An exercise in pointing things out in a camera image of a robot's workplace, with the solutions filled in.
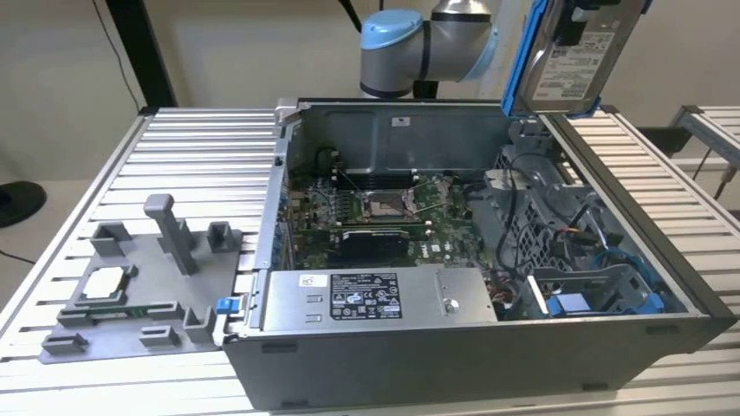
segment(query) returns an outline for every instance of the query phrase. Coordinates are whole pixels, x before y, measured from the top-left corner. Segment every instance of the motherboard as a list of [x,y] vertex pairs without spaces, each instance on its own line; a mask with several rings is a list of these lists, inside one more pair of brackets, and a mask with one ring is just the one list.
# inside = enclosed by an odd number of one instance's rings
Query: motherboard
[[452,173],[372,178],[340,172],[294,188],[296,269],[444,263],[490,271],[492,253],[464,192]]

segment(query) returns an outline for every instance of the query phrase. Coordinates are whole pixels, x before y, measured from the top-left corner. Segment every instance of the blue cable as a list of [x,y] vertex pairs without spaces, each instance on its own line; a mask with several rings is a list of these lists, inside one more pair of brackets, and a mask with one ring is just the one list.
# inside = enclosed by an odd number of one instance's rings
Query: blue cable
[[599,254],[596,254],[594,256],[594,260],[592,260],[592,267],[594,269],[602,269],[599,267],[599,260],[602,260],[602,257],[606,256],[607,254],[619,254],[622,256],[626,256],[638,266],[639,269],[639,273],[642,274],[643,278],[646,279],[648,285],[652,284],[652,274],[650,273],[648,267],[646,266],[646,264],[643,263],[643,261],[640,260],[639,257],[634,256],[632,254],[630,254],[627,251],[622,250],[622,249],[608,249],[602,251]]

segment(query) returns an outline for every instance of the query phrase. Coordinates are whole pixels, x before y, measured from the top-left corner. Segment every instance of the power supply label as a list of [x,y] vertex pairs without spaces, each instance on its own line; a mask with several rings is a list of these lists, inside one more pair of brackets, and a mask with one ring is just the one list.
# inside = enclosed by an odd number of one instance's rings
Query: power supply label
[[331,296],[336,321],[403,317],[396,273],[332,275]]
[[583,100],[602,67],[614,32],[583,32],[578,46],[556,46],[535,90],[536,101]]

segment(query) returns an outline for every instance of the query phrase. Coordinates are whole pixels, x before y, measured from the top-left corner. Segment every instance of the green circuit board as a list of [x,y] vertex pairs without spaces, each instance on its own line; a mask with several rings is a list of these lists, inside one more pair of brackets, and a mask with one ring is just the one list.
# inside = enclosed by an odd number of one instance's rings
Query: green circuit board
[[[336,190],[326,181],[292,193],[292,244],[298,270],[360,267],[492,268],[463,185],[454,178],[422,176],[403,190]],[[347,231],[400,231],[408,235],[403,256],[383,261],[344,261]]]

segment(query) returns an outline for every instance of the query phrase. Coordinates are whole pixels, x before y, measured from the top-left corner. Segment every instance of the light blue robot joint cap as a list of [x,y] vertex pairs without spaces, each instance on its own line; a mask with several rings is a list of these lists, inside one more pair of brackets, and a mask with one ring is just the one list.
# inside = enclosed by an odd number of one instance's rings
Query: light blue robot joint cap
[[362,26],[360,47],[382,49],[402,42],[423,25],[416,10],[392,9],[372,14]]

